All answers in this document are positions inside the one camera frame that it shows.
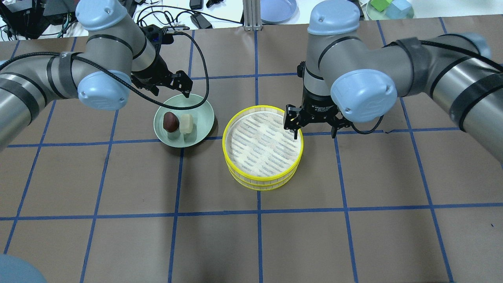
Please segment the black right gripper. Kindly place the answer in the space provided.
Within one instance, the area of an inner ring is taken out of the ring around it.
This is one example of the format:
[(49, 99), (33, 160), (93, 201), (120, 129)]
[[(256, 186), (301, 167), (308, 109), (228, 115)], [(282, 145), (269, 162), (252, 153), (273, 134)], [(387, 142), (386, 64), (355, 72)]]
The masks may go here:
[(338, 107), (330, 95), (317, 95), (306, 88), (303, 89), (301, 108), (286, 105), (284, 130), (290, 131), (294, 140), (297, 140), (302, 123), (330, 123), (332, 139), (336, 138), (340, 129), (351, 127), (351, 122), (344, 116), (338, 117)]

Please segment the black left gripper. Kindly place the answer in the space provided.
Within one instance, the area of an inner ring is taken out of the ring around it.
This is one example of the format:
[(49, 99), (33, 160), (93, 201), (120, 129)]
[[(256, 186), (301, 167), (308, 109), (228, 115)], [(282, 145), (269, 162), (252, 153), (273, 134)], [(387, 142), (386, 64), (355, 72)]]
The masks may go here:
[(155, 59), (146, 69), (131, 75), (136, 88), (150, 91), (154, 96), (159, 95), (159, 87), (167, 87), (189, 98), (193, 87), (193, 81), (183, 70), (172, 73), (163, 59)]

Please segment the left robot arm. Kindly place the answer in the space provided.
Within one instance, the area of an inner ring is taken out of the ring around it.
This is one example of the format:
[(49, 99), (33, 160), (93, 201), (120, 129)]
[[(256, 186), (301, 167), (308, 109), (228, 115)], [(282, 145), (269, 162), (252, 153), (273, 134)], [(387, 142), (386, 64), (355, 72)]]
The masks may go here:
[(134, 87), (156, 96), (163, 86), (189, 97), (192, 80), (169, 71), (118, 0), (81, 0), (75, 14), (89, 33), (85, 52), (34, 52), (2, 62), (1, 149), (58, 99), (112, 111), (127, 104)]

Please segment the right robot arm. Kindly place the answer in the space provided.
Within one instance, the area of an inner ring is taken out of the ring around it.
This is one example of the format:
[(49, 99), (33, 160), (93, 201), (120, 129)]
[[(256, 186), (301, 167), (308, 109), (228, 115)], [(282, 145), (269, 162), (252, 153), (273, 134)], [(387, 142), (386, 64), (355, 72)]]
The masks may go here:
[(317, 4), (308, 26), (299, 108), (287, 105), (284, 129), (328, 123), (339, 129), (380, 118), (398, 98), (426, 93), (461, 131), (502, 161), (502, 66), (485, 38), (451, 33), (396, 40), (370, 50), (358, 37), (360, 11), (348, 0)]

